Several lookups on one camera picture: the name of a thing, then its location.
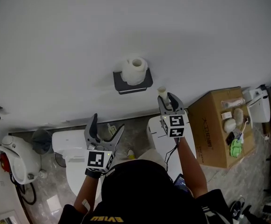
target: trash can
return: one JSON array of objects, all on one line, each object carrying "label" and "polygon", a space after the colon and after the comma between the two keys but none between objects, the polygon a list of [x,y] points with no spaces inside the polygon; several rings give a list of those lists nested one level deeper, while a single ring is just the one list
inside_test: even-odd
[{"label": "trash can", "polygon": [[53,153],[52,134],[44,129],[38,129],[32,136],[33,150],[40,155]]}]

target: toilet lid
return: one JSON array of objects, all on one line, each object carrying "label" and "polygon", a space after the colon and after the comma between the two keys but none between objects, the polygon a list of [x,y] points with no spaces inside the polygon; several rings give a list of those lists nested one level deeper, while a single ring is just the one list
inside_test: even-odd
[{"label": "toilet lid", "polygon": [[[71,191],[77,196],[81,186],[86,178],[86,163],[84,161],[80,162],[66,162],[66,176],[67,182]],[[98,186],[96,190],[96,199],[101,193],[101,179],[98,181]]]},{"label": "toilet lid", "polygon": [[25,165],[23,163],[23,160],[13,150],[8,149],[4,146],[0,145],[0,151],[6,153],[11,166],[13,177],[18,183],[21,184],[24,180],[25,175]]}]

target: toilet paper holder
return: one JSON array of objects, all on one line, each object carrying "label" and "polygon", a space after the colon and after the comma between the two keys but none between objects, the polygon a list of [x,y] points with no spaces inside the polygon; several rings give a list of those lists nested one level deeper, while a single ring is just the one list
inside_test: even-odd
[{"label": "toilet paper holder", "polygon": [[122,73],[121,71],[113,72],[115,89],[116,91],[119,92],[120,95],[145,91],[147,90],[147,88],[153,85],[153,79],[150,72],[150,68],[148,68],[146,71],[144,81],[137,85],[127,84],[127,82],[122,80],[121,73]]}]

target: phone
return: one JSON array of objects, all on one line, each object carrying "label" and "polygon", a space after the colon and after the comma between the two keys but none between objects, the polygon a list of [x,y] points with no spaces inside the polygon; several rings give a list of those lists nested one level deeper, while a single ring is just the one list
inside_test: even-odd
[{"label": "phone", "polygon": [[185,184],[184,178],[182,174],[179,174],[176,180],[174,181],[174,187],[183,190],[186,193],[191,193],[188,187]]},{"label": "phone", "polygon": [[231,133],[228,135],[228,137],[226,138],[226,143],[227,143],[227,145],[230,145],[230,144],[232,143],[233,139],[235,139],[235,135],[234,135],[233,132],[231,132]]}]

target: toilet tank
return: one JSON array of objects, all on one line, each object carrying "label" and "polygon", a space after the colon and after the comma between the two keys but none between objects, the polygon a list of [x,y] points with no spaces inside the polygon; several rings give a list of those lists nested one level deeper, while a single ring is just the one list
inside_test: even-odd
[{"label": "toilet tank", "polygon": [[63,154],[65,150],[87,149],[84,130],[69,130],[53,133],[52,148],[59,154]]}]

